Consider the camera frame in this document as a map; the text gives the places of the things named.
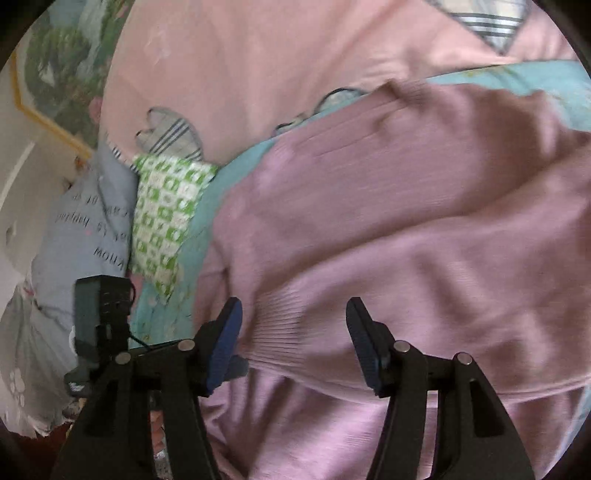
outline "pink blanket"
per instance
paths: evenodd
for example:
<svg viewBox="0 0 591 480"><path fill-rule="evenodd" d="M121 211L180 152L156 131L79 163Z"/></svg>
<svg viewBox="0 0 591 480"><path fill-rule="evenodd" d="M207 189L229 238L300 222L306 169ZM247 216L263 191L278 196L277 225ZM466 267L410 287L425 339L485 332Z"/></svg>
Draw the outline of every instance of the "pink blanket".
<svg viewBox="0 0 591 480"><path fill-rule="evenodd" d="M535 5L502 56L426 0L142 0L113 57L102 126L132 159L148 109L167 107L224 165L339 87L572 58Z"/></svg>
<svg viewBox="0 0 591 480"><path fill-rule="evenodd" d="M364 478L386 403L345 325L474 355L538 477L591 381L591 136L542 93L390 83L282 136L228 194L197 325L239 297L254 367L203 401L232 478ZM433 452L430 399L421 474Z"/></svg>

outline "white wall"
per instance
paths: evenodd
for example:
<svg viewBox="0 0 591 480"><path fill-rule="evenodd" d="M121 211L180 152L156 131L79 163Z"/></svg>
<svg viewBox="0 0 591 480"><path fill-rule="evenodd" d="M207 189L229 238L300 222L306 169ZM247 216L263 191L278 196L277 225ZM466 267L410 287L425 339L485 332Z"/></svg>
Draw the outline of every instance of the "white wall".
<svg viewBox="0 0 591 480"><path fill-rule="evenodd" d="M29 270L51 205L74 178L76 154L15 107L9 66L0 72L0 251ZM15 232L7 244L7 231Z"/></svg>

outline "framed painting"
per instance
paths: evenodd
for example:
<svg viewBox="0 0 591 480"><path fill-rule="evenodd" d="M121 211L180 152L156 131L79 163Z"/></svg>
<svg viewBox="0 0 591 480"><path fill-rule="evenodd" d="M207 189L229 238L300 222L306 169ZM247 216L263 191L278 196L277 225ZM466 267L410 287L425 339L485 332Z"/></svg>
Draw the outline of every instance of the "framed painting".
<svg viewBox="0 0 591 480"><path fill-rule="evenodd" d="M111 60L134 0L56 0L13 53L19 110L89 158Z"/></svg>

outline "light blue bedsheet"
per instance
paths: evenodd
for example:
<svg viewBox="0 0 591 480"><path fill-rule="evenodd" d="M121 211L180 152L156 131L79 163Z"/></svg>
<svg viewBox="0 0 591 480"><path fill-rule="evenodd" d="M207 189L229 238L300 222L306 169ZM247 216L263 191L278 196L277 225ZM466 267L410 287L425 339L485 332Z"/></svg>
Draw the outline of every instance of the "light blue bedsheet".
<svg viewBox="0 0 591 480"><path fill-rule="evenodd" d="M575 129L591 131L591 80L577 61L552 60L488 67L449 73L428 79L441 85L474 83L491 89L507 89L517 95L544 90L555 101L565 123ZM311 117L313 121L354 100L343 102ZM158 301L154 287L144 283L132 317L133 334L147 343L159 343L193 336L191 311L197 277L211 236L211 225L225 193L246 177L274 145L266 140L246 150L222 168L204 192L189 227L189 237L179 253L178 284L166 305Z"/></svg>

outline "bed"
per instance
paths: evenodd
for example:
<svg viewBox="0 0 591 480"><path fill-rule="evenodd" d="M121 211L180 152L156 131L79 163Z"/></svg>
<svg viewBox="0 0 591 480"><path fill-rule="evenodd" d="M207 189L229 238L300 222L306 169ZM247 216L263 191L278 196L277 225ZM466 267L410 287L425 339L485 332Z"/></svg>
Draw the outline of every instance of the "bed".
<svg viewBox="0 0 591 480"><path fill-rule="evenodd" d="M509 4L502 7L511 14L497 16L512 20L486 31L466 25L482 13L462 19L454 10L458 3L465 10L462 2L384 1L368 10L361 2L334 1L320 8L314 4L313 16L306 1L230 8L225 2L182 0L166 12L155 2L131 9L112 59L92 169L52 214L30 288L17 288L18 308L0 323L6 329L3 339L15 336L9 320L22 325L31 312L59 327L42 338L59 359L52 362L46 382L53 395L23 410L38 432L64 421L61 412L69 403L59 390L75 362L70 348L73 282L128 274L138 188L130 167L138 154L175 155L221 167L187 224L170 295L163 296L142 275L132 277L139 294L133 333L158 343L192 336L195 285L216 212L232 186L272 148L275 136L350 105L391 77L473 83L517 95L543 90L569 127L591 131L589 77L539 7L499 2ZM195 24L201 28L192 28ZM499 31L506 35L494 35ZM0 370L3 378L15 371L19 355L30 357L15 351L0 359L0 368L9 365ZM588 396L556 458L587 416Z"/></svg>

